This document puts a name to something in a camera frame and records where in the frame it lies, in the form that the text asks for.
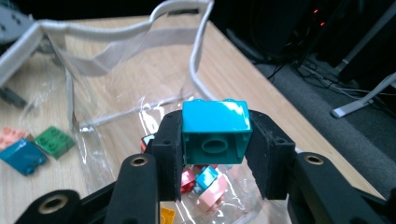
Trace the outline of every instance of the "light wood tabletop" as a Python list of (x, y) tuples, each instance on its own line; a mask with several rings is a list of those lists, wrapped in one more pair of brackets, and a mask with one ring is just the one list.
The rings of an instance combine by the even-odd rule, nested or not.
[[(114, 28), (144, 21), (147, 18), (133, 17), (76, 22), (95, 27)], [(192, 17), (191, 19), (189, 16), (180, 16), (174, 19), (166, 18), (155, 23), (155, 26), (190, 26), (196, 20), (196, 18)], [(104, 49), (102, 44), (94, 45), (93, 43), (73, 38), (66, 41), (66, 46), (76, 55), (85, 57), (90, 57)], [(203, 46), (203, 56), (198, 74), (207, 88), (218, 99), (232, 98), (247, 101), (249, 109), (260, 111), (273, 119), (296, 143), (300, 150), (316, 152), (327, 157), (353, 187), (381, 197), (211, 22), (207, 23)], [(136, 62), (127, 63), (121, 69), (141, 73), (144, 76), (147, 73), (147, 64), (150, 64), (150, 67), (164, 66), (168, 70), (173, 71), (173, 73), (177, 73), (177, 69), (181, 72), (186, 72), (188, 71), (190, 54), (190, 47), (171, 47), (167, 51), (158, 49), (155, 54), (151, 56), (143, 55)], [(36, 53), (7, 83), (6, 86), (11, 89), (19, 90), (19, 94), (29, 101), (31, 107), (21, 111), (5, 102), (0, 102), (1, 127), (14, 126), (25, 129), (31, 132), (32, 135), (38, 135), (50, 125), (54, 125), (73, 135), (69, 129), (66, 115), (64, 70), (56, 65), (56, 60), (54, 56)], [(95, 88), (103, 88), (105, 86), (103, 83), (112, 83), (111, 87), (114, 87), (115, 90), (98, 91), (96, 93), (97, 99), (106, 98), (109, 92), (128, 88), (128, 85), (134, 86), (134, 90), (138, 91), (138, 93), (130, 98), (136, 104), (142, 96), (147, 96), (146, 100), (149, 98), (145, 91), (149, 91), (153, 95), (153, 92), (158, 89), (160, 91), (156, 93), (160, 95), (155, 96), (154, 94), (153, 98), (161, 97), (161, 94), (163, 94), (161, 87), (162, 85), (167, 85), (169, 80), (169, 82), (172, 81), (176, 85), (182, 85), (175, 77), (168, 76), (161, 70), (153, 73), (155, 73), (154, 78), (147, 76), (147, 80), (142, 80), (138, 83), (130, 83), (128, 77), (119, 80), (113, 76), (111, 80), (106, 79), (108, 77), (98, 77), (90, 85), (94, 90)], [(83, 91), (79, 89), (78, 83), (76, 84), (76, 91)], [(113, 93), (116, 96), (117, 94), (125, 96), (128, 91)], [(87, 99), (88, 97), (81, 95), (81, 98)], [(121, 109), (125, 109), (130, 105), (124, 104), (123, 99), (125, 98), (121, 97), (118, 102), (112, 102), (112, 99), (106, 101), (105, 99), (105, 103), (98, 100), (96, 107), (90, 108), (87, 106), (84, 108), (102, 111), (104, 108), (110, 107), (117, 110), (117, 106), (121, 106)], [(167, 109), (179, 109), (178, 106)], [(78, 119), (82, 119), (83, 115), (84, 113), (77, 112)], [(106, 149), (106, 155), (100, 157), (106, 158), (105, 167), (98, 168), (98, 172), (104, 172), (103, 176), (109, 175), (110, 178), (116, 178), (122, 160), (131, 154), (139, 152), (140, 138), (149, 133), (148, 129), (142, 128), (141, 116), (141, 113), (136, 113), (131, 115), (131, 117), (125, 117), (119, 121), (109, 123), (104, 127), (97, 127), (99, 132), (98, 142)], [(39, 167), (30, 176), (18, 174), (5, 162), (1, 161), (0, 201), (2, 205), (0, 206), (0, 223), (14, 222), (32, 201), (50, 191), (74, 189), (78, 191), (80, 197), (85, 197), (93, 189), (97, 188), (94, 184), (90, 185), (90, 178), (92, 178), (92, 183), (99, 182), (98, 185), (100, 185), (102, 182), (94, 179), (98, 174), (90, 175), (89, 172), (92, 169), (87, 171), (86, 168), (90, 162), (89, 160), (93, 160), (94, 156), (87, 157), (87, 155), (84, 155), (81, 152), (82, 145), (81, 142), (78, 142), (77, 146), (80, 149), (73, 147), (59, 160), (49, 158), (47, 164)], [(266, 214), (268, 210), (264, 210), (260, 209), (259, 218), (268, 216)]]

